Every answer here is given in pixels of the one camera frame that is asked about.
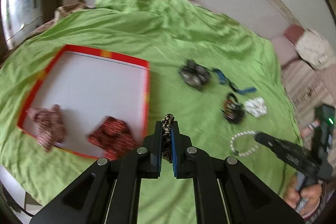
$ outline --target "cable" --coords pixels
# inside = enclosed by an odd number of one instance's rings
[[[30,216],[30,217],[33,217],[34,215],[27,212],[25,209],[23,209],[19,204],[16,203],[16,205],[20,208],[21,211],[23,211],[26,215]]]

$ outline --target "metal screw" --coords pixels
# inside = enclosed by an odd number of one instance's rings
[[[197,148],[193,147],[193,146],[190,146],[190,147],[187,148],[187,152],[189,154],[195,154],[197,152]]]
[[[138,152],[138,154],[145,154],[147,153],[147,148],[142,146],[142,147],[139,147],[136,151]]]
[[[231,165],[235,165],[238,162],[235,157],[228,157],[226,161],[228,164],[231,164]]]
[[[100,158],[100,159],[97,160],[98,165],[105,165],[107,163],[108,163],[107,158]]]

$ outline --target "human hand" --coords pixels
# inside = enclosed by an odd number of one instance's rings
[[[296,184],[297,179],[296,176],[294,176],[291,182],[289,183],[286,193],[283,197],[283,200],[293,209],[295,209],[297,203],[300,200],[300,194],[295,189]],[[321,194],[322,194],[322,186],[320,184],[309,186],[301,191],[301,197],[309,198],[309,201],[307,202],[306,206],[300,212],[301,216],[308,215],[310,213],[313,213],[314,210],[316,210],[316,207],[318,206],[320,201]]]

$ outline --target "beaded bracelet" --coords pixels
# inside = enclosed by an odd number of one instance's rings
[[[236,150],[235,147],[234,147],[234,144],[233,144],[234,140],[236,138],[244,136],[244,135],[255,135],[255,132],[254,131],[241,132],[241,133],[237,133],[236,135],[234,135],[232,137],[230,147],[231,147],[231,150],[233,151],[235,156],[247,157],[259,148],[258,145],[255,145],[254,147],[250,148],[249,150],[247,150],[244,153],[240,153],[238,150]]]

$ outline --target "bed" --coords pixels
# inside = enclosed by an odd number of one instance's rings
[[[65,44],[150,61],[148,134],[154,132],[156,121],[172,113],[180,132],[212,157],[232,155],[232,136],[248,130],[302,144],[293,107],[281,84],[280,63],[269,40],[226,15],[187,0],[96,0],[95,6],[71,14],[25,41],[0,70],[0,164],[36,201],[47,204],[94,161],[57,148],[45,153],[16,126],[22,102],[39,72]],[[255,86],[256,93],[238,95],[238,99],[262,97],[267,115],[256,119],[247,114],[241,124],[229,124],[220,109],[231,89],[219,85],[215,75],[202,92],[188,87],[177,73],[186,59],[218,67],[238,87]],[[237,147],[248,149],[252,142],[242,140]],[[279,195],[295,173],[263,147],[239,160]],[[172,165],[163,160],[161,177],[142,181],[138,223],[195,221],[192,180],[174,179]]]

